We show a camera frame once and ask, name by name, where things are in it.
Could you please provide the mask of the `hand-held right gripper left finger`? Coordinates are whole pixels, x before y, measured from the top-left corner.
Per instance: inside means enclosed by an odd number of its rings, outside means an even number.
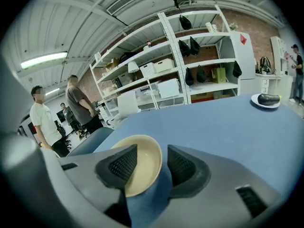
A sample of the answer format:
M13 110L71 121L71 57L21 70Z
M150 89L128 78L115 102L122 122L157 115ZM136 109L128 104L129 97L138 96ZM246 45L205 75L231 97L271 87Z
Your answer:
M66 176L94 208L131 227L125 186L137 166L137 145L60 160Z

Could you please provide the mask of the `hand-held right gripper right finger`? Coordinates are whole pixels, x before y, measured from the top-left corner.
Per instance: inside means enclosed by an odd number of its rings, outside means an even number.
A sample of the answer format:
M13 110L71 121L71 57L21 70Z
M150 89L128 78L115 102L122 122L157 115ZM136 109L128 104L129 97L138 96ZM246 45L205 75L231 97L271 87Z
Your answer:
M173 187L154 228L257 228L281 195L244 165L192 148L168 145Z

